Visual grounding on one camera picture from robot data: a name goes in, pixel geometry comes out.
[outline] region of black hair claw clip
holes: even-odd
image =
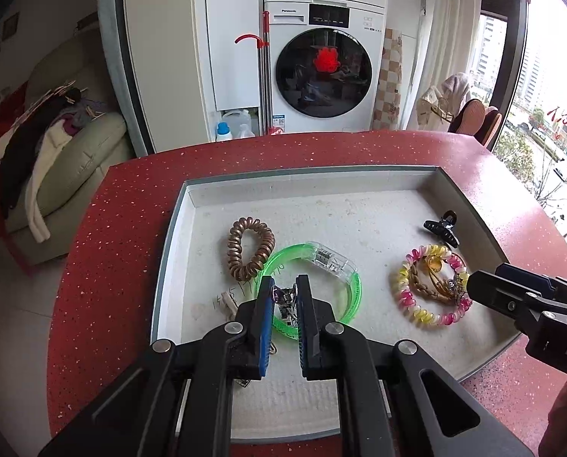
[[[453,227],[456,223],[457,214],[449,209],[446,213],[443,214],[439,222],[426,220],[423,226],[434,235],[437,235],[438,237],[443,239],[443,241],[449,244],[451,247],[456,248],[459,247],[459,239],[453,233]]]

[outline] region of white curtain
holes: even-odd
[[[426,17],[432,15],[430,4],[433,5],[431,28],[426,25],[427,19],[424,19],[423,29],[420,31],[423,36],[419,36],[419,45],[421,38],[426,41],[429,36],[427,47],[423,51],[425,57],[417,58],[414,87],[409,91],[405,106],[406,115],[403,115],[402,119],[409,129],[419,127],[414,115],[414,105],[421,94],[431,86],[439,86],[453,74],[468,71],[478,32],[481,0],[427,0]],[[423,68],[420,69],[419,65],[423,60]],[[445,131],[448,124],[440,123],[431,128]]]

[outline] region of picture frame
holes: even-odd
[[[2,23],[2,36],[1,41],[6,41],[10,37],[14,36],[17,32],[17,26],[19,22],[19,12],[11,15]]]

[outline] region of transparent plastic buckle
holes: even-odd
[[[326,270],[336,276],[339,280],[351,283],[351,275],[357,273],[357,266],[342,254],[333,251],[319,242],[308,242],[313,245],[315,251],[312,257],[307,258],[318,268]]]

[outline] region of blue gripper pad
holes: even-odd
[[[266,303],[264,304],[264,318],[262,320],[262,329],[260,331],[260,354],[258,356],[258,371],[260,372],[261,377],[266,375],[266,368],[269,365],[269,351],[271,349],[271,335],[273,333],[272,325],[274,308],[275,302],[273,302],[272,287],[270,287],[268,298],[266,299]]]
[[[296,296],[296,317],[299,319],[298,322],[298,352],[301,357],[301,371],[303,372],[303,376],[305,374],[305,366],[306,366],[306,358],[307,358],[307,332],[306,325],[303,315],[303,298],[298,295]]]

